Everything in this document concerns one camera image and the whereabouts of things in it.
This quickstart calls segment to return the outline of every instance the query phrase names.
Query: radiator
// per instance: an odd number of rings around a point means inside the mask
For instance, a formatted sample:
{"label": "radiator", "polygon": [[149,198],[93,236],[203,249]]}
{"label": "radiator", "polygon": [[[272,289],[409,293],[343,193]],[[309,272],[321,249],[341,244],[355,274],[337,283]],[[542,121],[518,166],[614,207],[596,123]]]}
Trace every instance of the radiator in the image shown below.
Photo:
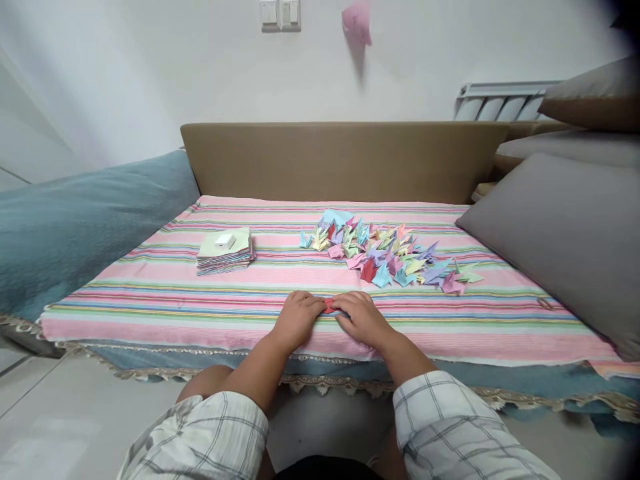
{"label": "radiator", "polygon": [[466,83],[457,98],[458,121],[532,121],[547,88],[558,81]]}

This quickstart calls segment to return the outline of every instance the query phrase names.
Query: white wall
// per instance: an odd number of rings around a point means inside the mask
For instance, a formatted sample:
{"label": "white wall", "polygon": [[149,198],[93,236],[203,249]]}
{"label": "white wall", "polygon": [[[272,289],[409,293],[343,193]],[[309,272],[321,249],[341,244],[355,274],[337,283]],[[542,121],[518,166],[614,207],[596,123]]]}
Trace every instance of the white wall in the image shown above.
{"label": "white wall", "polygon": [[0,42],[79,156],[114,165],[195,121],[449,120],[468,81],[565,79],[627,54],[591,0],[373,0],[358,75],[349,0],[302,0],[302,32],[257,0],[0,0]]}
{"label": "white wall", "polygon": [[91,168],[76,158],[0,63],[0,191]]}

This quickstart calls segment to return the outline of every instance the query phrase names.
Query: leg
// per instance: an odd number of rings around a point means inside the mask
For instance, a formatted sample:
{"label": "leg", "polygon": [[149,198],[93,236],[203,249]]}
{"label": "leg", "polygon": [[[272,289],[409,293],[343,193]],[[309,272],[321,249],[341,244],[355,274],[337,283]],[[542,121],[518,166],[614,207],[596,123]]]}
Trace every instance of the leg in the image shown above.
{"label": "leg", "polygon": [[182,402],[182,400],[194,395],[202,395],[204,399],[209,398],[220,391],[219,386],[230,376],[232,371],[233,369],[226,365],[205,368],[189,380],[175,402]]}
{"label": "leg", "polygon": [[405,461],[398,450],[396,437],[395,422],[393,422],[391,430],[380,448],[379,460],[372,466],[372,470],[385,480],[407,480],[409,478]]}
{"label": "leg", "polygon": [[[205,368],[189,380],[175,402],[182,402],[182,400],[194,395],[202,395],[204,399],[209,398],[220,391],[220,385],[230,376],[231,372],[233,372],[233,369],[226,365],[214,365]],[[265,448],[256,480],[271,480],[274,476],[275,471],[269,458],[269,452]]]}

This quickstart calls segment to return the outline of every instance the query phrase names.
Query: knee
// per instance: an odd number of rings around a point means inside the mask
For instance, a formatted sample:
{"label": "knee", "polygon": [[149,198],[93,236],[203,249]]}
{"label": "knee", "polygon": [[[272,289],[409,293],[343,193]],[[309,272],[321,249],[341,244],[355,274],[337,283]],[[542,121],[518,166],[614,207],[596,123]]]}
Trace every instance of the knee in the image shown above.
{"label": "knee", "polygon": [[178,396],[176,403],[194,395],[200,395],[206,399],[218,393],[231,372],[233,372],[233,369],[226,365],[213,365],[205,368],[189,380]]}

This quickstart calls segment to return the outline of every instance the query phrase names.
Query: small white box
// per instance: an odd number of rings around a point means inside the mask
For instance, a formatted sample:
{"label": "small white box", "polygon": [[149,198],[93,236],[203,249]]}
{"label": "small white box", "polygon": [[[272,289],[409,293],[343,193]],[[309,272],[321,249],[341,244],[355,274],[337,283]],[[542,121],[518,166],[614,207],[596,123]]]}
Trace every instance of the small white box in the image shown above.
{"label": "small white box", "polygon": [[215,241],[215,246],[220,249],[229,250],[235,243],[235,237],[230,233],[224,233]]}

